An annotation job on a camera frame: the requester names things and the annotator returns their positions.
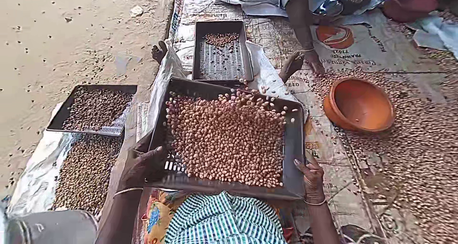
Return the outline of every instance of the bangle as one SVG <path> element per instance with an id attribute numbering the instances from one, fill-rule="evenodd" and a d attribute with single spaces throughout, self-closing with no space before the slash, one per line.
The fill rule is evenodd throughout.
<path id="1" fill-rule="evenodd" d="M 301 50 L 299 50 L 299 53 L 302 54 L 302 52 L 310 52 L 310 51 L 313 51 L 313 50 L 315 50 L 315 48 L 308 49 L 308 50 L 302 50 L 302 49 L 301 49 Z"/>
<path id="2" fill-rule="evenodd" d="M 143 190 L 143 188 L 128 188 L 128 189 L 124 189 L 124 190 L 121 190 L 121 191 L 118 191 L 116 192 L 114 195 L 113 195 L 113 198 L 115 198 L 117 195 L 119 194 L 122 194 L 124 192 L 128 192 L 128 191 L 131 191 L 131 190 Z"/>
<path id="3" fill-rule="evenodd" d="M 306 204 L 312 205 L 312 206 L 321 206 L 322 204 L 326 203 L 327 201 L 326 201 L 326 198 L 325 198 L 325 199 L 323 200 L 323 202 L 318 203 L 318 204 L 312 204 L 312 203 L 309 203 L 309 202 L 307 202 L 307 201 L 305 201 L 305 200 L 304 200 L 304 202 L 305 202 Z"/>

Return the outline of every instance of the orange clay pot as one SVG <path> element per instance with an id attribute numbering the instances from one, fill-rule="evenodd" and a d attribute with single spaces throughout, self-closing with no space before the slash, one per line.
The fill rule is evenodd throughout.
<path id="1" fill-rule="evenodd" d="M 386 130 L 395 117 L 388 95 L 376 85 L 358 78 L 334 82 L 324 99 L 324 112 L 337 126 L 364 132 Z"/>

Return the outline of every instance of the bare foot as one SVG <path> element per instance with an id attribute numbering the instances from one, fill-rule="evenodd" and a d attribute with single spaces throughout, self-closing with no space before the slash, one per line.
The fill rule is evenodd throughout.
<path id="1" fill-rule="evenodd" d="M 291 75 L 302 68 L 304 57 L 305 54 L 301 54 L 300 51 L 296 51 L 288 58 L 282 70 L 278 74 L 283 82 L 286 82 Z"/>
<path id="2" fill-rule="evenodd" d="M 156 60 L 158 63 L 161 63 L 162 59 L 167 53 L 167 45 L 162 40 L 159 40 L 159 47 L 161 47 L 161 49 L 154 45 L 151 49 L 151 54 L 154 60 Z"/>

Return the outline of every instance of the striped shirt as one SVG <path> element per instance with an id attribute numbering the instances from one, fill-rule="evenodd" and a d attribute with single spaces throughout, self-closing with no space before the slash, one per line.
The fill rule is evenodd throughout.
<path id="1" fill-rule="evenodd" d="M 166 244 L 286 244 L 274 210 L 255 198 L 198 194 L 178 208 Z"/>

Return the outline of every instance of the woman's hand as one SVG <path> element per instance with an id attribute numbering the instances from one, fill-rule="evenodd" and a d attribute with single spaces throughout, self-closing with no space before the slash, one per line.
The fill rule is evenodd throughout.
<path id="1" fill-rule="evenodd" d="M 299 160 L 294 159 L 297 169 L 304 174 L 306 201 L 312 204 L 320 204 L 325 199 L 323 191 L 324 171 L 313 157 L 309 159 L 309 162 L 304 165 Z"/>
<path id="2" fill-rule="evenodd" d="M 164 174 L 166 152 L 163 147 L 148 151 L 152 132 L 144 136 L 129 149 L 127 159 L 134 159 L 134 164 L 126 170 L 121 178 L 118 191 L 127 188 L 143 187 L 145 178 L 159 180 Z"/>
<path id="3" fill-rule="evenodd" d="M 315 50 L 304 52 L 305 62 L 312 68 L 312 71 L 317 75 L 324 74 L 324 67 L 320 61 L 320 57 Z"/>
<path id="4" fill-rule="evenodd" d="M 286 82 L 289 77 L 291 77 L 295 72 L 302 68 L 304 63 L 304 54 L 301 54 L 300 51 L 296 51 L 288 58 L 286 63 L 283 65 L 282 70 L 278 74 L 283 82 Z"/>

